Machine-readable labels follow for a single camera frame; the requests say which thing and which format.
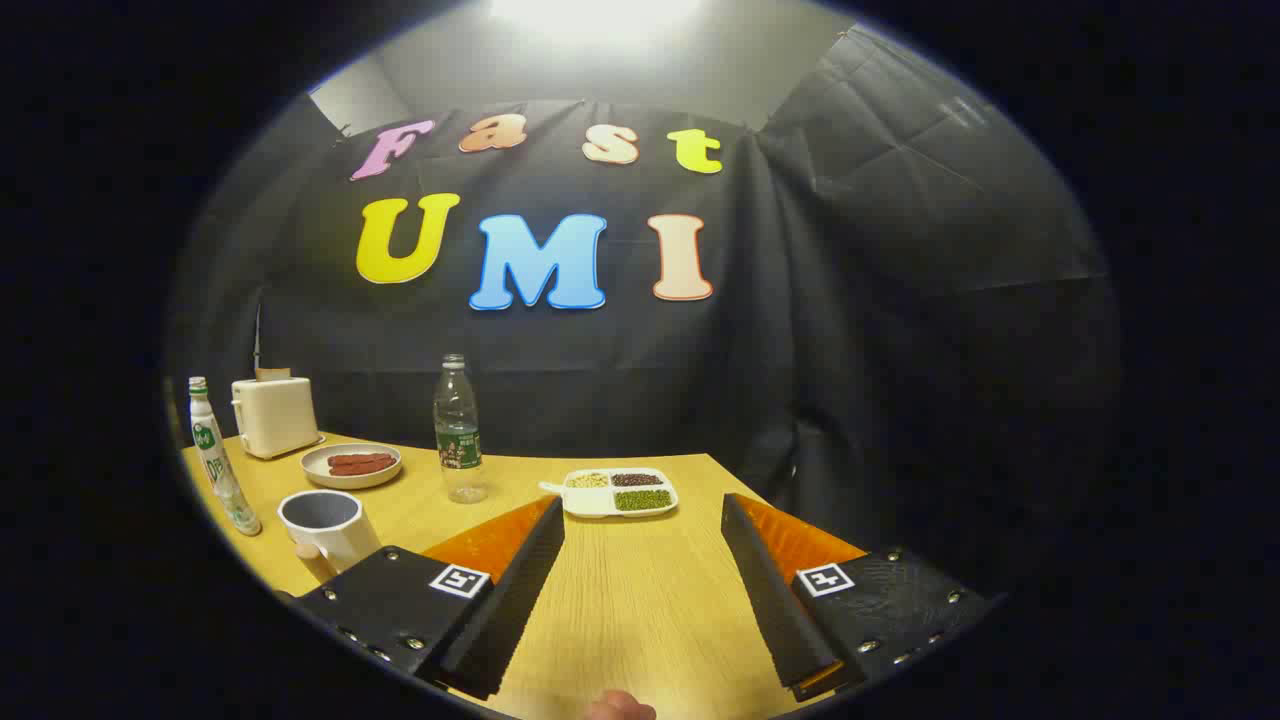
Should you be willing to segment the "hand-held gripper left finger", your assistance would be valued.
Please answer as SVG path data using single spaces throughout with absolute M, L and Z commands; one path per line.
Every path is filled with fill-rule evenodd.
M 548 495 L 422 552 L 388 544 L 291 607 L 342 644 L 431 685 L 500 689 L 564 541 Z

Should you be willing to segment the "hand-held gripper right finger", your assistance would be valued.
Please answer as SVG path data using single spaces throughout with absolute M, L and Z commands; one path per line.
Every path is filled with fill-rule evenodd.
M 745 495 L 721 532 L 783 688 L 806 701 L 882 684 L 998 606 L 901 546 L 867 551 Z

